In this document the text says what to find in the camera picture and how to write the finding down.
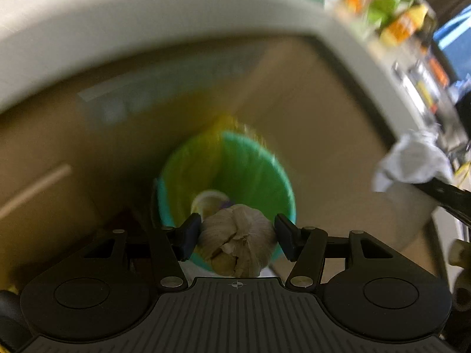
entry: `garlic bulb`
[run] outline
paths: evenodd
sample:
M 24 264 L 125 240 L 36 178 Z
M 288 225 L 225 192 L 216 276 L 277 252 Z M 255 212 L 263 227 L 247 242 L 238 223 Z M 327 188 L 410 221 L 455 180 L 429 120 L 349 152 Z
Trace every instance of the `garlic bulb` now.
M 258 277 L 276 245 L 272 223 L 243 204 L 222 209 L 202 223 L 197 252 L 222 276 Z

